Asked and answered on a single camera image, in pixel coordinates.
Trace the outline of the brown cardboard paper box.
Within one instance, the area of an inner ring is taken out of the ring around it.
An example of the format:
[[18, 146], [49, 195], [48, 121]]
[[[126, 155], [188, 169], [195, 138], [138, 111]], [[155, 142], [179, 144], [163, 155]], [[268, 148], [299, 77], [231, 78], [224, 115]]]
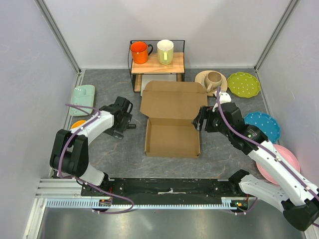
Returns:
[[198, 158], [200, 135], [192, 121], [206, 105], [207, 94], [197, 82], [147, 83], [140, 107], [148, 117], [146, 156]]

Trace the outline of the pink marker pen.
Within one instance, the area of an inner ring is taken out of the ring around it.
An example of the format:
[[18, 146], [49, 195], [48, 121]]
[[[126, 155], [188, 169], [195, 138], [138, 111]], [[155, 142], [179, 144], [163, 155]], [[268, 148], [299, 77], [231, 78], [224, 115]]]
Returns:
[[135, 124], [129, 124], [127, 129], [135, 129], [136, 128], [136, 125]]

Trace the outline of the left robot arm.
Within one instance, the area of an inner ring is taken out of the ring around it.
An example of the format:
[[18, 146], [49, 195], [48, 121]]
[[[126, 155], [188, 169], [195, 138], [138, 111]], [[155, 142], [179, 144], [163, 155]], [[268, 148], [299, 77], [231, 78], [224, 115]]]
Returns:
[[89, 145], [102, 133], [122, 139], [125, 130], [136, 128], [135, 124], [130, 123], [133, 103], [118, 96], [113, 104], [99, 109], [72, 104], [68, 106], [83, 112], [91, 109], [92, 115], [71, 130], [61, 129], [57, 132], [50, 167], [57, 170], [59, 176], [65, 173], [92, 184], [92, 190], [97, 195], [104, 196], [109, 192], [109, 176], [90, 164]]

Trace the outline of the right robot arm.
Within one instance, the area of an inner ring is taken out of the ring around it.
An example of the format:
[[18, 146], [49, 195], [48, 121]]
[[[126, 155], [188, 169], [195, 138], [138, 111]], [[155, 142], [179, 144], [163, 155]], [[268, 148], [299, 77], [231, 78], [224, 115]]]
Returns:
[[297, 230], [306, 231], [319, 217], [319, 188], [288, 164], [268, 137], [256, 126], [246, 124], [234, 103], [201, 106], [192, 121], [195, 129], [219, 132], [230, 143], [259, 163], [277, 181], [278, 186], [257, 180], [241, 171], [242, 178], [228, 183], [234, 196], [255, 196], [281, 211]]

